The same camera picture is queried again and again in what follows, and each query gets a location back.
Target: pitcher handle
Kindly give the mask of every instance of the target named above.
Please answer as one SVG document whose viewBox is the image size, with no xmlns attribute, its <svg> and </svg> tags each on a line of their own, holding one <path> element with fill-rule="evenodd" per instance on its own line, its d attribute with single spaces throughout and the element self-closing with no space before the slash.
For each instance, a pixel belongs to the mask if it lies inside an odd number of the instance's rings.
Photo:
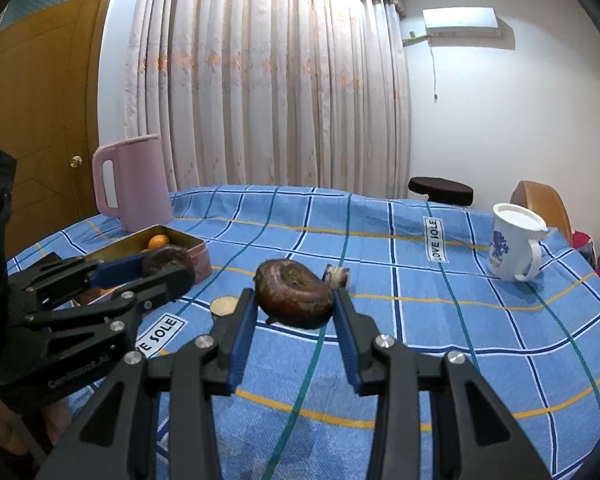
<svg viewBox="0 0 600 480">
<path fill-rule="evenodd" d="M 104 216 L 119 217 L 122 214 L 120 208 L 111 207 L 107 204 L 107 195 L 104 190 L 104 168 L 102 167 L 107 160 L 110 160 L 113 163 L 115 184 L 115 170 L 118 154 L 116 148 L 117 146 L 115 144 L 100 146 L 93 154 L 93 191 L 96 196 L 96 206 L 98 207 L 98 211 Z"/>
<path fill-rule="evenodd" d="M 542 251 L 540 250 L 540 244 L 538 240 L 529 240 L 529 246 L 531 247 L 531 267 L 529 272 L 524 274 L 516 274 L 516 279 L 519 282 L 528 282 L 534 279 L 538 272 L 540 272 L 540 264 L 542 263 Z"/>
</svg>

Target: pink pitcher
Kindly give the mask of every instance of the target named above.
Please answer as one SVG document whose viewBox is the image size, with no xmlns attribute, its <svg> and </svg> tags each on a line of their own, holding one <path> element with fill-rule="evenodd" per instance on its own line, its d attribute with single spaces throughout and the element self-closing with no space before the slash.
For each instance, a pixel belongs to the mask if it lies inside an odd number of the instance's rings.
<svg viewBox="0 0 600 480">
<path fill-rule="evenodd" d="M 107 204 L 102 165 L 113 163 L 118 207 Z M 93 154 L 93 188 L 98 210 L 117 216 L 122 229 L 133 233 L 173 219 L 160 136 L 121 140 L 99 147 Z"/>
</svg>

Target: white pitcher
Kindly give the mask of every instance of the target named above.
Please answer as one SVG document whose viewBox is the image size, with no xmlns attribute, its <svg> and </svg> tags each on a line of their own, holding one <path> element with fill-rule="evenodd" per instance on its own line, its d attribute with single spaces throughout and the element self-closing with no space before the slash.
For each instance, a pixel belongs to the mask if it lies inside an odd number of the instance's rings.
<svg viewBox="0 0 600 480">
<path fill-rule="evenodd" d="M 534 279 L 542 261 L 538 240 L 547 232 L 546 223 L 533 211 L 514 204 L 496 204 L 493 214 L 489 270 L 508 282 Z"/>
</svg>

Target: checkered tablecloth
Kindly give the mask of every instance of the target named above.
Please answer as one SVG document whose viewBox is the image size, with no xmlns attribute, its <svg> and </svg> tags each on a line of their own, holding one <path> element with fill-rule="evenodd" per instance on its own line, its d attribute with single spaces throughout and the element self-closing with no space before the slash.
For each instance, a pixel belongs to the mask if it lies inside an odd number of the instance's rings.
<svg viewBox="0 0 600 480">
<path fill-rule="evenodd" d="M 542 240 L 542 272 L 530 285 L 486 270 L 489 214 L 409 200 L 375 200 L 291 187 L 221 186 L 177 193 L 171 227 L 206 240 L 213 275 L 152 312 L 186 325 L 174 351 L 212 320 L 209 303 L 253 286 L 268 258 L 292 258 L 319 276 L 350 267 L 357 311 L 412 349 L 466 352 L 532 439 L 554 478 L 569 478 L 600 437 L 600 280 L 555 230 Z M 423 217 L 443 221 L 447 263 L 429 261 Z M 10 261 L 85 254 L 125 236 L 97 216 L 42 240 Z M 261 312 L 244 381 L 214 399 L 224 478 L 365 478 L 375 398 L 347 384 L 333 324 L 303 331 L 266 326 Z M 94 384 L 72 396 L 79 410 Z M 422 397 L 422 478 L 432 476 L 430 413 Z M 158 476 L 168 478 L 168 396 L 158 429 Z"/>
</svg>

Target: dark brown stool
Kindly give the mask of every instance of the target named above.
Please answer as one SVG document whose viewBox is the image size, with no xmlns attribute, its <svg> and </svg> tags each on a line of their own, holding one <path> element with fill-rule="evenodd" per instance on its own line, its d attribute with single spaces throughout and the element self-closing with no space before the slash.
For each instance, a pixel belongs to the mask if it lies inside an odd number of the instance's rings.
<svg viewBox="0 0 600 480">
<path fill-rule="evenodd" d="M 409 181 L 408 188 L 420 195 L 429 195 L 431 202 L 448 205 L 470 206 L 474 202 L 474 189 L 433 176 L 415 176 Z"/>
</svg>

